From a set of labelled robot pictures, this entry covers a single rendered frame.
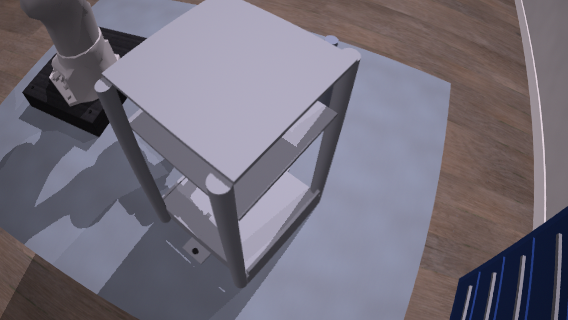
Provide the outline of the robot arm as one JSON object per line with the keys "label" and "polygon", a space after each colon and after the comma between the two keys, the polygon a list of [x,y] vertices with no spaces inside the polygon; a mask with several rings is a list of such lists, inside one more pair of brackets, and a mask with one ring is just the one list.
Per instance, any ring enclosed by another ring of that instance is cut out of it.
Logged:
{"label": "robot arm", "polygon": [[20,7],[29,18],[42,19],[56,47],[57,55],[51,63],[54,70],[49,78],[69,106],[98,99],[95,83],[120,56],[114,54],[109,41],[103,38],[90,3],[20,0]]}

